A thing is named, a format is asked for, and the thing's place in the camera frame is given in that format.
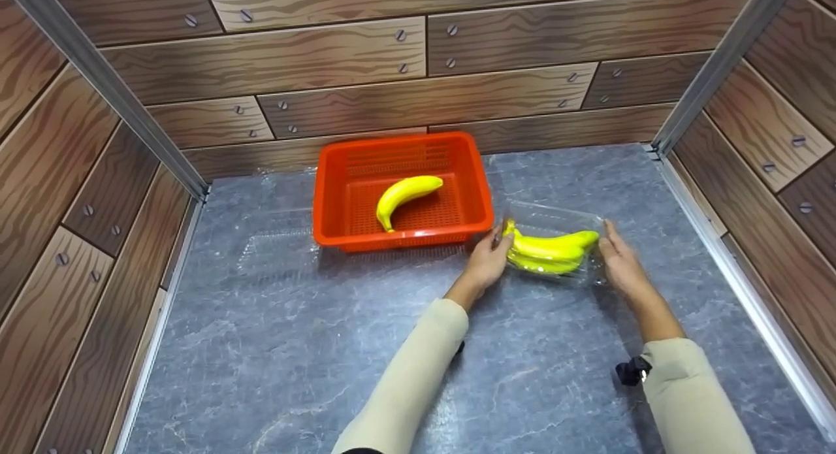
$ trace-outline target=beige sleeve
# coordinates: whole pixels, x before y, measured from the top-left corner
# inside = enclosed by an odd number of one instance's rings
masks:
[[[755,454],[696,343],[686,338],[651,341],[642,357],[653,367],[645,395],[667,454]]]
[[[466,332],[468,313],[462,307],[447,299],[431,303],[332,453],[366,447],[407,454]]]

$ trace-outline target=finger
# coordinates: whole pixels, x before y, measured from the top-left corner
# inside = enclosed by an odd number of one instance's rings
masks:
[[[499,233],[499,225],[490,229],[490,231],[487,234],[485,234],[483,239],[479,240],[479,243],[475,244],[474,251],[475,250],[490,251],[490,249],[493,248],[493,239],[496,238],[496,234],[498,234],[498,233]]]
[[[607,231],[607,238],[610,241],[610,244],[615,248],[615,251],[618,253],[622,253],[628,251],[630,246],[627,245],[627,242],[624,241],[621,236],[619,236],[619,232],[615,230],[615,223],[610,221],[610,219],[604,219],[603,226],[606,228]]]
[[[507,255],[508,251],[514,244],[514,234],[509,233],[502,237],[502,240],[499,241],[499,245],[496,246],[496,251],[500,252],[502,255]]]
[[[609,261],[619,255],[609,238],[602,238],[601,240],[598,240],[598,249],[601,251],[604,261]]]

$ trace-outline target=person's left hand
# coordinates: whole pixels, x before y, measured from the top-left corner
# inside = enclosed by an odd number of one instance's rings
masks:
[[[493,248],[493,240],[500,230],[501,227],[495,227],[479,240],[468,260],[468,266],[450,288],[446,299],[451,299],[465,310],[470,310],[473,302],[483,295],[485,289],[499,279],[505,270],[508,250],[514,243],[513,234],[508,234],[502,237],[496,248]]]
[[[496,248],[493,248],[493,240],[501,231],[499,225],[490,230],[487,235],[479,240],[473,249],[468,266],[465,267],[462,276],[465,276],[473,284],[478,285],[482,290],[487,289],[499,279],[505,269],[506,255],[514,243],[513,234],[502,237]]]

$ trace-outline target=metal frame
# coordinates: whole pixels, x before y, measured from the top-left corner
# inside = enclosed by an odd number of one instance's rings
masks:
[[[180,285],[180,278],[183,276],[183,267],[185,267],[185,260],[188,258],[189,251],[191,251],[191,241],[195,236],[195,229],[197,222],[200,221],[203,213],[204,203],[200,201],[191,201],[189,208],[192,211],[191,219],[189,219],[188,228],[185,230],[185,237],[183,237],[183,245],[180,248],[180,256],[177,258],[177,264],[174,267],[174,274],[171,276],[171,283],[168,285],[168,293],[165,293],[165,300],[162,304],[162,309],[159,311],[159,320],[157,320],[154,329],[154,335],[148,344],[148,353],[146,360],[142,363],[142,370],[140,377],[137,380],[137,387],[134,388],[134,393],[131,397],[131,405],[128,407],[128,412],[125,414],[125,421],[122,423],[122,430],[119,433],[119,440],[116,442],[114,454],[122,454],[125,451],[125,446],[128,444],[128,438],[131,436],[131,431],[134,427],[134,422],[137,420],[137,412],[142,403],[142,397],[146,392],[148,385],[148,378],[152,373],[154,367],[154,359],[156,359],[159,351],[159,343],[162,341],[162,335],[165,332],[165,324],[171,314],[171,305],[174,302],[174,296],[177,294],[177,287]]]
[[[755,324],[755,328],[764,338],[764,342],[781,366],[786,379],[795,389],[798,398],[801,399],[810,413],[812,420],[818,425],[822,436],[828,442],[836,442],[836,410],[828,402],[828,398],[825,397],[824,392],[818,386],[816,380],[813,379],[810,371],[807,370],[807,366],[804,365],[794,347],[786,339],[773,314],[746,278],[743,270],[740,269],[720,236],[711,227],[711,223],[699,209],[698,204],[696,204],[693,196],[690,195],[668,159],[663,159],[660,162],[660,172],[668,188],[684,210],[688,221],[696,230],[699,239],[705,244],[720,272],[729,282],[731,290],[737,295],[743,309],[746,310],[749,318]]]
[[[208,185],[57,0],[15,0],[198,201]]]
[[[786,0],[749,0],[653,139],[666,156]]]

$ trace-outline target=hand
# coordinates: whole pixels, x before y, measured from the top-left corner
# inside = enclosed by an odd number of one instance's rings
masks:
[[[612,221],[603,222],[606,237],[598,241],[603,262],[606,265],[607,278],[629,300],[644,299],[648,296],[658,296],[656,288],[647,278],[645,269],[639,258],[624,239],[615,230]]]
[[[499,279],[505,270],[508,250],[514,243],[513,234],[508,234],[502,237],[496,248],[493,248],[493,240],[499,231],[500,228],[495,227],[479,240],[468,260],[468,266],[444,296],[445,299],[451,299],[469,311],[473,302],[483,295],[485,289]]]

